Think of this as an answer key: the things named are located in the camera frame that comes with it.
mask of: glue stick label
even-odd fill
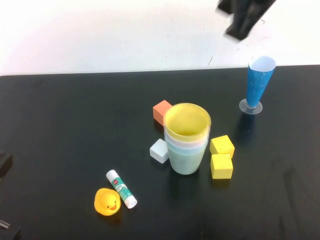
[[[114,189],[117,191],[117,193],[120,195],[123,201],[126,200],[127,197],[132,196],[132,193],[129,191],[129,189],[127,188],[127,186],[124,184],[124,182],[121,180],[120,177],[116,177],[115,179],[113,179],[111,184],[114,187]]]

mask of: yellow cup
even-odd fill
[[[209,134],[211,118],[202,107],[192,103],[172,106],[164,115],[164,127],[175,140],[192,142]]]

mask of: white wall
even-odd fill
[[[0,75],[320,64],[319,1],[277,0],[240,43],[217,2],[0,0]]]

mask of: yellow rubber duck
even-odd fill
[[[99,189],[94,198],[95,210],[104,216],[111,216],[118,212],[121,206],[119,194],[108,188]]]

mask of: stacked plastic cups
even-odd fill
[[[182,175],[199,168],[208,145],[211,118],[192,103],[172,106],[164,116],[164,140],[173,170]]]

